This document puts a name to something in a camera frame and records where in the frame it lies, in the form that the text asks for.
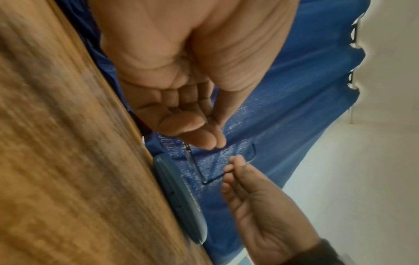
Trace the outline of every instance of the blue curtain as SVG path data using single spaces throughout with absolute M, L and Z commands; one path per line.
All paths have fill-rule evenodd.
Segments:
M 99 48 L 100 33 L 85 0 L 56 0 L 105 78 L 124 102 L 112 63 Z M 259 86 L 227 122 L 222 150 L 185 151 L 183 143 L 152 133 L 152 155 L 168 153 L 195 193 L 206 221 L 204 244 L 214 265 L 243 248 L 220 194 L 228 157 L 241 154 L 283 187 L 324 130 L 352 106 L 359 91 L 348 88 L 349 72 L 365 54 L 350 46 L 353 22 L 370 0 L 302 0 L 290 35 Z

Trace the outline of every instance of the dark sleeve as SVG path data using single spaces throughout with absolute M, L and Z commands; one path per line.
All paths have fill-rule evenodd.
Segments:
M 312 249 L 300 253 L 282 265 L 344 265 L 327 240 Z

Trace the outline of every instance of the wood grain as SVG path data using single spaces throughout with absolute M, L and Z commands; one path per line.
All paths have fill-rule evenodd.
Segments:
M 52 0 L 0 0 L 0 265 L 210 265 Z

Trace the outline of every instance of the wall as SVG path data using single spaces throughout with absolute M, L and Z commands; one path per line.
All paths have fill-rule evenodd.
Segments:
M 285 186 L 357 265 L 419 264 L 419 1 L 373 0 L 361 20 L 361 98 Z

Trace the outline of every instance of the human hand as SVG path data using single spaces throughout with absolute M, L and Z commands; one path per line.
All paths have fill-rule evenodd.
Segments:
M 279 265 L 320 243 L 320 237 L 278 186 L 242 156 L 230 157 L 221 192 L 256 265 Z
M 299 0 L 89 0 L 125 97 L 152 130 L 221 148 L 222 126 L 283 46 Z M 213 82 L 220 88 L 214 106 Z

